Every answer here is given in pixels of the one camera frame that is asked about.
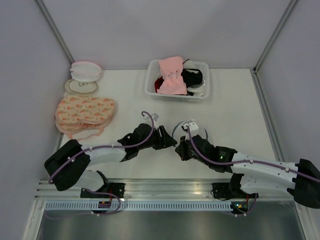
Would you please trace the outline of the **white mesh laundry bag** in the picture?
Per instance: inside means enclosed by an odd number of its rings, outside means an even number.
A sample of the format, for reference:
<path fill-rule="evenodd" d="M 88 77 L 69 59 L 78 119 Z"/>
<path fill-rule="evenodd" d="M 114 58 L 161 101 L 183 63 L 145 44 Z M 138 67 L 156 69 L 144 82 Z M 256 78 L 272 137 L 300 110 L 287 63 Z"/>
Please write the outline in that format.
<path fill-rule="evenodd" d="M 189 134 L 187 134 L 186 132 L 184 132 L 183 129 L 182 129 L 182 124 L 183 124 L 183 122 L 185 122 L 185 121 L 179 122 L 179 123 L 173 128 L 172 133 L 171 133 L 171 137 L 172 137 L 173 139 L 175 139 L 177 142 L 180 141 L 180 137 L 182 137 L 182 136 L 186 136 L 187 139 L 190 139 Z M 203 139 L 208 140 L 209 134 L 208 134 L 207 130 L 206 130 L 204 127 L 200 127 L 199 125 L 198 125 L 198 127 L 199 127 L 199 130 L 198 130 L 198 134 L 197 134 L 197 135 L 199 135 L 199 136 L 200 136 L 201 138 L 203 138 Z"/>

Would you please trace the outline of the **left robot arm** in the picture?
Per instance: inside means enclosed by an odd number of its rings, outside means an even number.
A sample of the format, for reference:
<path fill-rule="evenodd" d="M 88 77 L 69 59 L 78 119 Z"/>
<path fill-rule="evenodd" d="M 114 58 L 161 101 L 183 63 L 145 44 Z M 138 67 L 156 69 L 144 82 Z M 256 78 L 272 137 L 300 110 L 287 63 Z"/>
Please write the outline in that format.
<path fill-rule="evenodd" d="M 153 128 L 141 123 L 132 133 L 108 145 L 85 146 L 75 139 L 69 140 L 45 161 L 44 168 L 49 174 L 49 184 L 58 191 L 79 187 L 104 198 L 110 192 L 110 182 L 100 170 L 92 171 L 89 167 L 123 163 L 137 157 L 141 150 L 162 150 L 176 144 L 164 126 Z"/>

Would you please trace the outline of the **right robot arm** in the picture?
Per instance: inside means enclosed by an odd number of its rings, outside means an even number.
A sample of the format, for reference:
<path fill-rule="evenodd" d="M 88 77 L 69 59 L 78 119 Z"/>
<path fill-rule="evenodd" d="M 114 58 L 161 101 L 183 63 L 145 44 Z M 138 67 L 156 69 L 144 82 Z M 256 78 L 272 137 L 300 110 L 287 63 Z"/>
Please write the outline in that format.
<path fill-rule="evenodd" d="M 254 158 L 233 148 L 214 146 L 199 135 L 191 139 L 182 136 L 175 152 L 182 161 L 195 159 L 218 173 L 231 173 L 228 192 L 233 198 L 292 196 L 305 207 L 320 207 L 320 171 L 310 160 L 294 163 Z"/>

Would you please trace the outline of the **pink bra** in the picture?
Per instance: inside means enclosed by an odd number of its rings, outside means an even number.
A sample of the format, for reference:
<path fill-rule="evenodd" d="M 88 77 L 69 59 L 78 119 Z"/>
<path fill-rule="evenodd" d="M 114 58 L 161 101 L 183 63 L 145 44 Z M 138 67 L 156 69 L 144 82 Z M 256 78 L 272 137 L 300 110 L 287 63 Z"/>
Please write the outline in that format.
<path fill-rule="evenodd" d="M 159 69 L 164 80 L 157 91 L 164 95 L 186 95 L 187 86 L 183 81 L 183 58 L 180 56 L 169 57 L 158 61 Z"/>

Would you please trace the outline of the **white pink-trimmed laundry bags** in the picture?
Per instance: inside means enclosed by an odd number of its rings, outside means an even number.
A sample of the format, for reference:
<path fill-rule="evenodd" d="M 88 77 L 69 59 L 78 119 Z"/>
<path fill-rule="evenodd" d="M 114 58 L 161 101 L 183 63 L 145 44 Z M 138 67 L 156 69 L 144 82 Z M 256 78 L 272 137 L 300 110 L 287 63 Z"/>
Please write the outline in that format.
<path fill-rule="evenodd" d="M 77 61 L 71 64 L 70 74 L 75 81 L 91 83 L 97 81 L 102 73 L 102 68 L 89 61 Z"/>

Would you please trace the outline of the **white plastic basket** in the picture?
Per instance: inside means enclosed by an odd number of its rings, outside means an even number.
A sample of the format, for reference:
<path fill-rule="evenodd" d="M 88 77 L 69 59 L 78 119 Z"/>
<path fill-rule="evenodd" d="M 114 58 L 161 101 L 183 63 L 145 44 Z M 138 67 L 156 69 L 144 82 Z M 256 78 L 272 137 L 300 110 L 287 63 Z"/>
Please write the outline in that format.
<path fill-rule="evenodd" d="M 197 103 L 210 92 L 210 70 L 205 62 L 185 67 L 180 56 L 154 59 L 145 76 L 145 92 L 157 100 Z"/>

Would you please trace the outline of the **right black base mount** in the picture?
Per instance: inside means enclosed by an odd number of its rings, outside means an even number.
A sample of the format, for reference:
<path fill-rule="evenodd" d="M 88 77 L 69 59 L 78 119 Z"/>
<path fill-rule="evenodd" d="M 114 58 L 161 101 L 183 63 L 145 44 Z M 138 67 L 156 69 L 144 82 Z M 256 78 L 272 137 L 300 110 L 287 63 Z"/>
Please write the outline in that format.
<path fill-rule="evenodd" d="M 232 193 L 232 191 L 229 189 L 228 182 L 214 182 L 211 184 L 211 187 L 212 189 L 210 193 L 214 199 L 228 201 L 237 198 L 237 195 Z"/>

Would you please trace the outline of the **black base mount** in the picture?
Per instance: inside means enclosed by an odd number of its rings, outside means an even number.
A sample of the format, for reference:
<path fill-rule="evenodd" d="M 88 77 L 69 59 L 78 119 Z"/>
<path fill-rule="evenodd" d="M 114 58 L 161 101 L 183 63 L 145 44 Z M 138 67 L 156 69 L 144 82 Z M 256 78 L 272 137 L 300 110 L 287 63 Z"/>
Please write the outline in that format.
<path fill-rule="evenodd" d="M 214 182 L 211 184 L 211 187 L 212 189 L 210 193 L 214 199 L 228 201 L 237 198 L 237 195 L 232 193 L 232 191 L 229 189 L 228 182 Z"/>
<path fill-rule="evenodd" d="M 114 196 L 123 198 L 125 193 L 125 183 L 111 182 L 104 184 L 99 190 L 93 192 L 85 188 L 81 189 L 80 197 L 83 199 L 112 199 Z"/>

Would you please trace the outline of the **aluminium front rail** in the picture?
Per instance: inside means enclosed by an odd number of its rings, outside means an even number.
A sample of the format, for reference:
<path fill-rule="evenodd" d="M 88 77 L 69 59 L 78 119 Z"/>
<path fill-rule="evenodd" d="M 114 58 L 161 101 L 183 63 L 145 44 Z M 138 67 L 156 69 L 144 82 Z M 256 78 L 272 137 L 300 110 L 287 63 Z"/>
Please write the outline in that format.
<path fill-rule="evenodd" d="M 228 179 L 110 179 L 111 183 L 123 183 L 125 200 L 134 201 L 209 201 L 212 183 L 224 183 Z M 41 180 L 37 187 L 37 200 L 80 200 L 81 188 L 72 187 L 58 191 L 53 184 Z"/>

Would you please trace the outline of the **aluminium rail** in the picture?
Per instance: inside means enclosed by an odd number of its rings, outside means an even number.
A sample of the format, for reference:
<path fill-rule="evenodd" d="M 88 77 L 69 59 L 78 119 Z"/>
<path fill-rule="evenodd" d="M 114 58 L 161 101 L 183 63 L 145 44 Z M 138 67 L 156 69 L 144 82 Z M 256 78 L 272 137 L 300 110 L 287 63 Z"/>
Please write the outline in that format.
<path fill-rule="evenodd" d="M 286 162 L 286 159 L 284 157 L 284 152 L 282 150 L 281 142 L 280 142 L 277 130 L 276 130 L 276 126 L 273 121 L 272 113 L 271 113 L 271 110 L 268 106 L 268 101 L 267 101 L 267 98 L 264 94 L 263 87 L 262 87 L 262 84 L 261 84 L 260 79 L 258 77 L 258 74 L 254 68 L 250 68 L 249 70 L 250 70 L 252 81 L 253 81 L 255 91 L 256 91 L 256 94 L 258 97 L 258 101 L 260 104 L 262 115 L 264 117 L 265 125 L 266 125 L 267 132 L 268 132 L 268 135 L 270 138 L 270 142 L 271 142 L 271 146 L 273 149 L 273 153 L 275 155 L 275 159 L 278 162 L 282 162 L 282 163 Z"/>
<path fill-rule="evenodd" d="M 123 183 L 125 200 L 134 201 L 209 201 L 212 183 L 224 183 L 228 179 L 110 179 L 111 183 Z M 80 200 L 81 188 L 72 187 L 58 191 L 53 184 L 41 180 L 37 187 L 37 200 Z"/>

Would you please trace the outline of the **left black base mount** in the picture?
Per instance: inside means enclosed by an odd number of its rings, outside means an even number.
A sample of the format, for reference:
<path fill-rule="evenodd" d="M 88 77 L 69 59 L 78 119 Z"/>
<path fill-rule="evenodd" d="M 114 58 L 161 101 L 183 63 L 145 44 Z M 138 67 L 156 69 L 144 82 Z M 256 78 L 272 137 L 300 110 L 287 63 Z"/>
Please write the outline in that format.
<path fill-rule="evenodd" d="M 83 199 L 112 199 L 114 196 L 123 198 L 125 193 L 125 183 L 111 182 L 104 184 L 99 190 L 93 192 L 85 188 L 81 189 L 80 197 Z"/>

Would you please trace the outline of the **right side aluminium rail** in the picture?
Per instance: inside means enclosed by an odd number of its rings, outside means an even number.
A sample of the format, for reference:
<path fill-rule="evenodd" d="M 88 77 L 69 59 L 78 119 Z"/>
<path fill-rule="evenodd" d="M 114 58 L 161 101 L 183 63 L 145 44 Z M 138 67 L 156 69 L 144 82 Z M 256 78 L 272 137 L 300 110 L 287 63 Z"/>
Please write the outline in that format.
<path fill-rule="evenodd" d="M 267 132 L 268 132 L 268 135 L 270 138 L 270 142 L 271 142 L 271 146 L 273 149 L 273 153 L 275 155 L 275 159 L 278 162 L 282 162 L 282 163 L 286 162 L 286 159 L 284 157 L 284 152 L 282 150 L 281 142 L 280 142 L 277 130 L 276 130 L 276 126 L 273 121 L 272 113 L 271 113 L 271 110 L 268 106 L 268 101 L 267 101 L 267 98 L 264 94 L 263 87 L 262 87 L 262 84 L 261 84 L 260 79 L 258 77 L 258 74 L 254 68 L 250 68 L 249 70 L 250 70 L 252 81 L 253 81 L 255 91 L 256 91 L 256 94 L 258 97 L 258 101 L 260 104 L 262 115 L 264 117 L 265 125 L 266 125 Z"/>

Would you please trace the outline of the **right aluminium frame post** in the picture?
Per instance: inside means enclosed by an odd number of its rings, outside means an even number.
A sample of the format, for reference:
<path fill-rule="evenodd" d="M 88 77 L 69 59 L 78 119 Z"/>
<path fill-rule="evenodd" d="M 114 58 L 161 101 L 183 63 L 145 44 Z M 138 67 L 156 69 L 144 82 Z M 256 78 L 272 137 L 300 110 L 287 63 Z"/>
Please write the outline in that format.
<path fill-rule="evenodd" d="M 285 8 L 283 14 L 281 15 L 278 23 L 276 24 L 270 38 L 268 39 L 261 55 L 259 56 L 255 66 L 253 67 L 253 72 L 255 74 L 258 73 L 259 69 L 262 67 L 264 61 L 266 60 L 269 52 L 271 51 L 274 43 L 276 42 L 277 38 L 281 34 L 282 30 L 284 29 L 286 23 L 288 22 L 289 18 L 291 17 L 293 11 L 297 7 L 299 0 L 290 0 L 287 7 Z"/>

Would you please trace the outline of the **aluminium frame post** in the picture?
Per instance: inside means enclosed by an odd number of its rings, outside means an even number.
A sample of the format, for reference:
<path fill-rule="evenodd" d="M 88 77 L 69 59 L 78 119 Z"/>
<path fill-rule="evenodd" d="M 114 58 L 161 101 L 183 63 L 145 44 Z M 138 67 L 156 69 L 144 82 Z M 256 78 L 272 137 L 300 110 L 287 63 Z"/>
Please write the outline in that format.
<path fill-rule="evenodd" d="M 67 44 L 64 41 L 63 36 L 61 35 L 53 17 L 50 14 L 45 2 L 43 0 L 34 0 L 35 5 L 37 6 L 40 14 L 42 15 L 44 21 L 46 22 L 48 28 L 52 32 L 56 42 L 58 43 L 59 47 L 61 48 L 63 54 L 65 55 L 68 62 L 73 64 L 75 62 Z"/>
<path fill-rule="evenodd" d="M 290 0 L 287 7 L 285 8 L 283 14 L 281 15 L 278 23 L 276 24 L 270 38 L 268 39 L 261 55 L 259 56 L 255 66 L 253 67 L 253 72 L 255 74 L 258 73 L 259 69 L 262 67 L 264 61 L 266 60 L 269 52 L 271 51 L 274 43 L 276 42 L 277 38 L 281 34 L 282 30 L 284 29 L 286 23 L 288 22 L 289 18 L 291 17 L 293 11 L 297 7 L 299 0 Z"/>

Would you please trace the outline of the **left aluminium frame post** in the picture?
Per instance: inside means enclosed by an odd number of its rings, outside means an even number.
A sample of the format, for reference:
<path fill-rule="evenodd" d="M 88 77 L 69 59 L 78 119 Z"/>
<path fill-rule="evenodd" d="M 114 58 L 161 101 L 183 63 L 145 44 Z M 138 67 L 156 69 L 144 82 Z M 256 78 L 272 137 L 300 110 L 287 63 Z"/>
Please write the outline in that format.
<path fill-rule="evenodd" d="M 42 15 L 44 21 L 46 22 L 48 28 L 52 32 L 56 42 L 58 43 L 59 47 L 61 48 L 63 54 L 65 55 L 68 62 L 73 64 L 75 62 L 67 44 L 64 41 L 63 36 L 61 35 L 53 17 L 50 14 L 45 2 L 43 0 L 34 0 L 35 5 L 37 6 L 40 14 Z"/>

